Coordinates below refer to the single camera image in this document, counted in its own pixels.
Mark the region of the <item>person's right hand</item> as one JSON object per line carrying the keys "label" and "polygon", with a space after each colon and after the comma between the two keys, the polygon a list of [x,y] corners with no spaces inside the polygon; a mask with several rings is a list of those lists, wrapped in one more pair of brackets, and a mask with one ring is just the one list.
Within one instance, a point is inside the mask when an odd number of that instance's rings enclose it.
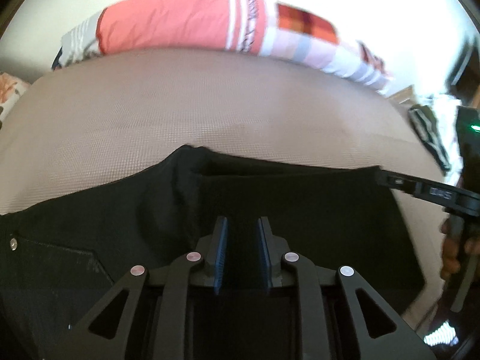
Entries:
{"label": "person's right hand", "polygon": [[[447,218],[441,227],[441,233],[445,236],[442,243],[442,268],[440,277],[447,281],[452,275],[458,273],[461,264],[457,259],[459,253],[459,242],[449,236],[452,224],[451,218]],[[479,238],[471,238],[465,243],[465,252],[468,255],[479,256]]]}

